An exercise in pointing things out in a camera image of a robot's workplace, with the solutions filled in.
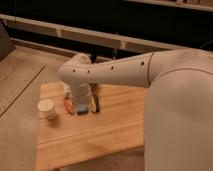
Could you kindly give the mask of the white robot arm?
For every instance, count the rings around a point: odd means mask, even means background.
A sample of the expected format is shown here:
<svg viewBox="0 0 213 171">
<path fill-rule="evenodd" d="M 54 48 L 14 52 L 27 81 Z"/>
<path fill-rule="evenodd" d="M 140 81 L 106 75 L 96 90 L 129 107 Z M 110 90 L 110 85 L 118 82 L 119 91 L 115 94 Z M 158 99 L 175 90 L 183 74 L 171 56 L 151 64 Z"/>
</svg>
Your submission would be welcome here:
<svg viewBox="0 0 213 171">
<path fill-rule="evenodd" d="M 91 64 L 78 54 L 58 75 L 86 104 L 91 83 L 143 87 L 145 171 L 213 171 L 213 52 L 176 49 Z"/>
</svg>

